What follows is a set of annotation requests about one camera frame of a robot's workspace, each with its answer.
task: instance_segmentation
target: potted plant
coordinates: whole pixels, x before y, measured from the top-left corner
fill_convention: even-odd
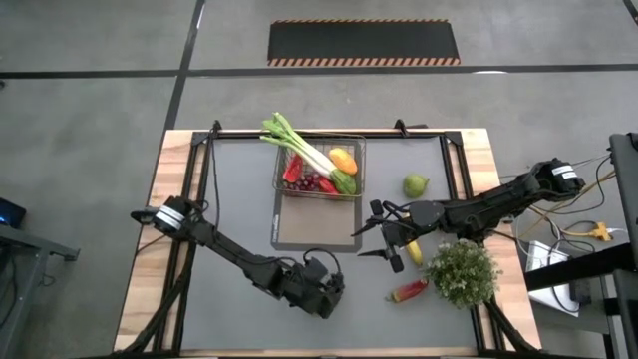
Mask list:
[[[425,279],[432,281],[439,294],[457,308],[490,300],[497,291],[500,274],[502,271],[496,268],[487,250],[465,239],[439,245],[424,270]]]

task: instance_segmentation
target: metal basket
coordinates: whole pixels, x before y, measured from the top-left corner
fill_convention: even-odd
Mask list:
[[[283,179],[283,173],[286,171],[288,164],[292,161],[295,153],[294,151],[279,147],[277,151],[277,159],[275,161],[275,172],[272,178],[272,185],[276,190],[281,191],[284,195],[290,196],[306,196],[314,198],[335,199],[335,200],[351,200],[360,197],[363,194],[365,187],[365,172],[366,172],[366,138],[363,136],[355,135],[341,135],[341,134],[328,134],[328,133],[304,133],[297,132],[299,136],[319,152],[328,156],[330,150],[334,148],[341,148],[348,152],[355,162],[357,163],[357,173],[354,174],[355,182],[357,184],[357,191],[355,194],[328,194],[321,192],[318,188],[315,190],[294,190],[285,186],[286,181]],[[303,175],[312,175],[316,173],[314,169],[304,162]]]

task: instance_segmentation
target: floor mat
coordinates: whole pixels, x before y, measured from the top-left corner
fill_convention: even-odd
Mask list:
[[[446,19],[278,20],[268,66],[450,66],[461,62]]]

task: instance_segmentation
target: gray floor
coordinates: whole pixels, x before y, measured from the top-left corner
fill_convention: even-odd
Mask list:
[[[194,0],[0,0],[0,72],[176,68]],[[638,27],[620,0],[209,0],[193,68],[262,67],[277,18],[445,17],[465,65],[638,62]],[[9,81],[0,92],[0,196],[29,209],[26,229],[82,247],[52,261],[20,358],[106,354],[113,345],[173,79]],[[607,136],[638,131],[638,73],[192,79],[176,127],[255,128],[272,111],[297,127],[488,128],[502,175],[537,161],[604,153]],[[594,166],[579,172],[593,181]],[[559,217],[624,226],[617,188],[605,206]],[[596,204],[598,194],[582,206]],[[526,228],[532,217],[521,220]],[[546,228],[529,239],[550,241]],[[618,234],[604,248],[627,240]],[[604,355],[600,336],[536,311],[543,346]]]

